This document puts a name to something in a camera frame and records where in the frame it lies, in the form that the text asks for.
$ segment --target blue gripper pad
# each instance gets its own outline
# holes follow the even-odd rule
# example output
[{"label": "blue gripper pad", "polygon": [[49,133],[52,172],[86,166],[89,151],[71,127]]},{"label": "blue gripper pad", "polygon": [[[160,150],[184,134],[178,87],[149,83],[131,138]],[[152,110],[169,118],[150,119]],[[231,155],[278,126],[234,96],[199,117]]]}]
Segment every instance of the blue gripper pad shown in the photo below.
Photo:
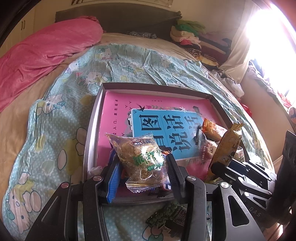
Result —
[{"label": "blue gripper pad", "polygon": [[117,153],[114,149],[112,149],[110,153],[108,166],[110,167],[105,179],[105,181],[108,182],[106,199],[108,203],[111,203],[112,200],[115,198],[119,181],[121,179],[121,173],[123,170],[123,166],[119,161]]}]

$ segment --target headboard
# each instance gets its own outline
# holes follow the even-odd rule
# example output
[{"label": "headboard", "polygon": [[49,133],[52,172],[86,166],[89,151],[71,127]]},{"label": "headboard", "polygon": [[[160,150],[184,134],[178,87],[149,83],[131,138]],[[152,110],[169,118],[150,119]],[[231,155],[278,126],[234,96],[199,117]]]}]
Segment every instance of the headboard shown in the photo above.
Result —
[{"label": "headboard", "polygon": [[128,31],[154,33],[170,41],[170,29],[182,18],[181,12],[134,3],[98,3],[70,8],[56,13],[55,22],[80,16],[95,16],[107,33]]}]

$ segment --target beige bed sheet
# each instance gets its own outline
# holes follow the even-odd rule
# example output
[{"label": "beige bed sheet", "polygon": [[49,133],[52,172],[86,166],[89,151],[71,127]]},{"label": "beige bed sheet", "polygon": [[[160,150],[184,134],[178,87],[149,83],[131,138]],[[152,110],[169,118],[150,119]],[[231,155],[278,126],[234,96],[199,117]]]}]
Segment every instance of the beige bed sheet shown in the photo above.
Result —
[{"label": "beige bed sheet", "polygon": [[[193,56],[185,50],[162,39],[146,39],[124,34],[105,33],[98,44],[107,45],[109,43],[132,44],[139,47],[153,49],[157,52],[172,57],[196,61]],[[67,58],[50,74],[28,87],[0,113],[0,218],[2,218],[2,200],[8,188],[10,173],[15,159],[26,140],[28,116],[31,105],[36,100],[43,98],[45,92],[53,83],[53,81],[63,72],[64,69],[66,69],[66,67],[72,61],[83,54],[84,52],[77,53],[72,57]],[[231,100],[235,104],[239,105],[238,101],[215,77],[212,76],[212,79],[216,81],[225,92],[228,93]],[[263,138],[261,137],[253,120],[249,118],[249,121],[253,125],[255,131],[258,133],[258,136],[262,139],[262,143],[264,143]],[[271,160],[268,162],[270,163],[270,168],[273,168]]]}]

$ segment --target pink blanket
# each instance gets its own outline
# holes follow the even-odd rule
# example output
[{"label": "pink blanket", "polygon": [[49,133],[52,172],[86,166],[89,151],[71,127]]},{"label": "pink blanket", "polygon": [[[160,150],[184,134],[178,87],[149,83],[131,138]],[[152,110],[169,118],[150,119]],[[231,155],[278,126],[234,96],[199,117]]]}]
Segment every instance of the pink blanket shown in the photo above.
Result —
[{"label": "pink blanket", "polygon": [[13,46],[0,58],[0,112],[68,56],[98,43],[102,34],[98,22],[77,18],[52,24]]}]

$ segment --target beige wall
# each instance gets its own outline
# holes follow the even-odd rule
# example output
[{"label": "beige wall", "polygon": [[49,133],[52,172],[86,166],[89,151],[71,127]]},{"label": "beige wall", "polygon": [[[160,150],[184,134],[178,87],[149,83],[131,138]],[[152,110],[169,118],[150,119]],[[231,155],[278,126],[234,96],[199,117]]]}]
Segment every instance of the beige wall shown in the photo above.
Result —
[{"label": "beige wall", "polygon": [[241,86],[244,91],[242,103],[250,108],[252,119],[266,143],[272,161],[275,161],[282,155],[287,130],[294,133],[290,122],[283,109],[256,80],[245,75]]},{"label": "beige wall", "polygon": [[[129,0],[106,0],[83,4],[98,2],[136,2],[162,7],[156,4]],[[174,0],[171,8],[162,8],[176,12],[181,11],[184,20],[199,21],[206,26],[207,31],[219,31],[223,37],[232,39],[240,24],[244,2],[245,0]],[[54,23],[55,13],[70,7],[71,0],[42,0],[36,6],[34,31]]]}]

